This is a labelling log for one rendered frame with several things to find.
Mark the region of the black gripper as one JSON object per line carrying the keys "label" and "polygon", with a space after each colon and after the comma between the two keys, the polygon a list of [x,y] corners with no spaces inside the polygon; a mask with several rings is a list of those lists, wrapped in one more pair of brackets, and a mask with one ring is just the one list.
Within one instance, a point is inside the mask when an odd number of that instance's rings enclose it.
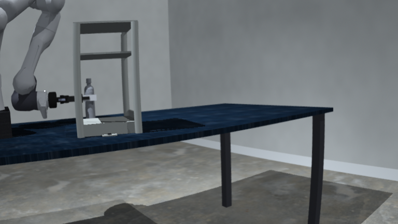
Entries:
{"label": "black gripper", "polygon": [[[48,94],[48,101],[49,101],[49,108],[57,108],[56,103],[60,102],[60,104],[74,102],[74,96],[69,95],[60,95],[60,97],[56,97],[56,92],[49,92]],[[82,103],[83,101],[96,101],[96,94],[95,95],[83,95],[82,96]]]}

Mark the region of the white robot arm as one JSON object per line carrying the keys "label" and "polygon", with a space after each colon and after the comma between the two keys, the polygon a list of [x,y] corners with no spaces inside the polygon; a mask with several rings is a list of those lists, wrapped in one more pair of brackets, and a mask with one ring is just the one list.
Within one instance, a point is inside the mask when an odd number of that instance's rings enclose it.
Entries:
{"label": "white robot arm", "polygon": [[65,0],[0,0],[0,50],[7,23],[29,6],[42,11],[34,27],[22,67],[13,79],[14,92],[11,102],[17,111],[40,110],[43,119],[47,118],[48,93],[36,91],[37,80],[34,71],[40,55],[54,39],[64,4]]}

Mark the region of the white open shelving unit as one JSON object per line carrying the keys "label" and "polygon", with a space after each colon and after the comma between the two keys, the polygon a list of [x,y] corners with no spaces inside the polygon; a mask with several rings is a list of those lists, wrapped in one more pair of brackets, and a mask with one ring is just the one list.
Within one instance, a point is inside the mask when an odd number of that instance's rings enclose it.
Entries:
{"label": "white open shelving unit", "polygon": [[[131,29],[131,51],[127,51],[127,32]],[[80,53],[80,34],[121,33],[121,51]],[[132,56],[133,106],[130,110],[127,58]],[[83,119],[80,60],[120,59],[124,116]],[[138,20],[73,22],[73,74],[77,137],[117,136],[142,133]]]}

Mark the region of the grey bottle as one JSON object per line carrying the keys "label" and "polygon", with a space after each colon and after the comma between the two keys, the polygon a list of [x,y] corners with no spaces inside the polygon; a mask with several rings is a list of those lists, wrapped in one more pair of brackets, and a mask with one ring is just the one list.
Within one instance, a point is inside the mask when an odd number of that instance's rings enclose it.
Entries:
{"label": "grey bottle", "polygon": [[[84,88],[84,95],[94,95],[94,88],[91,86],[91,78],[86,79],[87,86]],[[86,119],[95,118],[94,101],[85,101]]]}

